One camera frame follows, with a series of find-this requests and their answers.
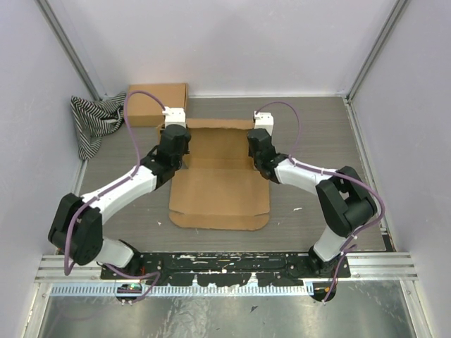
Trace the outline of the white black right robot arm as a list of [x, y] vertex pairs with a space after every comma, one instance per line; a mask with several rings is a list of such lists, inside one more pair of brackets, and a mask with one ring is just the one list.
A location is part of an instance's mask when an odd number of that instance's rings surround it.
[[249, 131], [247, 141], [254, 167], [263, 178], [299, 188], [318, 198], [326, 228], [309, 249], [308, 262], [315, 276], [329, 276], [347, 240], [378, 210], [369, 187], [352, 167], [323, 169], [277, 152], [265, 129]]

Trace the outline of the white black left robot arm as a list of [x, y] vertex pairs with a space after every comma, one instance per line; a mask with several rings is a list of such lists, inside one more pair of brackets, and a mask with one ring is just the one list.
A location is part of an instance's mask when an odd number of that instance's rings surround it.
[[140, 252], [123, 240], [108, 239], [103, 226], [135, 199], [170, 181], [182, 166], [191, 139], [182, 125], [169, 125], [160, 142], [122, 177], [94, 192], [65, 195], [57, 208], [48, 240], [64, 255], [64, 273], [74, 265], [97, 262], [125, 279], [147, 279]]

